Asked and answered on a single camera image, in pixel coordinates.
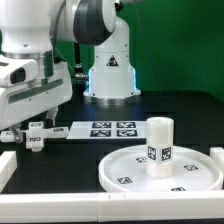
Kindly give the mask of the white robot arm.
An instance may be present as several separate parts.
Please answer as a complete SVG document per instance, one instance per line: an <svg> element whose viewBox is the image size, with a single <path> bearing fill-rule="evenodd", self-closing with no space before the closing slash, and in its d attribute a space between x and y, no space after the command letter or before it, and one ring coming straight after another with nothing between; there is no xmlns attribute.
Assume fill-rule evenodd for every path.
<svg viewBox="0 0 224 224"><path fill-rule="evenodd" d="M129 28L119 0L0 0L0 131L23 140L19 124L43 112L53 120L72 97L68 63L58 40L95 47L84 97L118 104L140 94L128 56Z"/></svg>

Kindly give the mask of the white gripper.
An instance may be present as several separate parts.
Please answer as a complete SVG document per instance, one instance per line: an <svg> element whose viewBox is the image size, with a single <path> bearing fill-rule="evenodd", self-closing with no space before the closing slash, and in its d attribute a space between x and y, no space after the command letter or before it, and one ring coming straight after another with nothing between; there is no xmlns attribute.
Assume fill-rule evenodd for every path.
<svg viewBox="0 0 224 224"><path fill-rule="evenodd" d="M16 143L23 142L23 132L13 126L47 111L46 119L55 125L58 107L71 99L72 84L66 62L54 66L54 75L42 86L19 84L0 87L0 130L9 128Z"/></svg>

